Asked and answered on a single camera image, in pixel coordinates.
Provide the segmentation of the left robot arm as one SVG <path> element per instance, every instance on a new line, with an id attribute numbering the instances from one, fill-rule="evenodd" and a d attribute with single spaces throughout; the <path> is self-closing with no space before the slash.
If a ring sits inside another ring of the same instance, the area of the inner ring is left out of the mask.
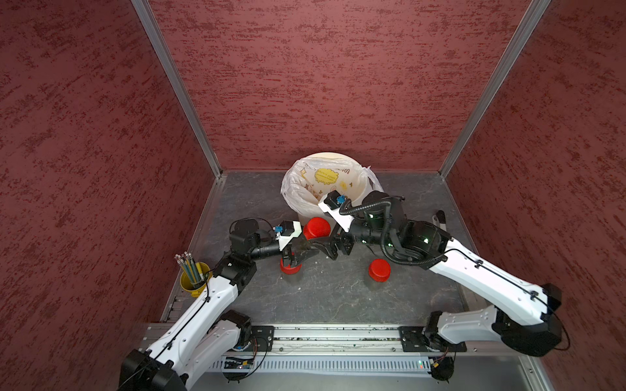
<path id="1" fill-rule="evenodd" d="M 281 269 L 299 272 L 296 247 L 329 236 L 324 218 L 306 225 L 284 221 L 264 231 L 253 218 L 234 222 L 231 247 L 213 269 L 200 296 L 182 317 L 145 351 L 133 350 L 122 363 L 120 390 L 189 390 L 209 367 L 233 348 L 256 349 L 248 316 L 230 310 L 252 280 L 256 260 L 279 256 Z"/>

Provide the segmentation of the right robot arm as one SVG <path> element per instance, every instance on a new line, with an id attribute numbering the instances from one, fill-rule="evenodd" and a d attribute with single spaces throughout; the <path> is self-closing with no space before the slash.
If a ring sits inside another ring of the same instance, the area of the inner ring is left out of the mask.
<path id="1" fill-rule="evenodd" d="M 386 261 L 443 275 L 488 301 L 478 311 L 432 312 L 418 338 L 429 350 L 445 351 L 468 341 L 500 341 L 532 357 L 557 349 L 567 335 L 556 314 L 562 304 L 558 287 L 515 277 L 434 223 L 407 218 L 403 201 L 373 191 L 355 206 L 339 192 L 329 192 L 318 205 L 336 226 L 322 243 L 331 256 L 349 253 L 356 243 L 376 245 Z"/>

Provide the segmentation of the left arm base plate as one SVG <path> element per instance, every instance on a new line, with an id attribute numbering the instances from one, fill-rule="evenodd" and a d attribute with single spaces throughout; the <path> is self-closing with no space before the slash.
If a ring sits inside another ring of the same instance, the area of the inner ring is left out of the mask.
<path id="1" fill-rule="evenodd" d="M 253 325 L 249 329 L 248 339 L 235 348 L 229 350 L 229 353 L 246 353 L 252 355 L 254 352 L 270 352 L 272 351 L 276 327 L 271 325 Z"/>

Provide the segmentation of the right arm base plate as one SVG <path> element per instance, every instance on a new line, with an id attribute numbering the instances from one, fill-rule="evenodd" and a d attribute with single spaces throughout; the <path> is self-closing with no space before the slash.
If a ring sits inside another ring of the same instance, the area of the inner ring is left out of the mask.
<path id="1" fill-rule="evenodd" d="M 401 326 L 399 340 L 405 353 L 465 353 L 466 343 L 453 344 L 436 332 L 425 332 L 424 327 Z"/>

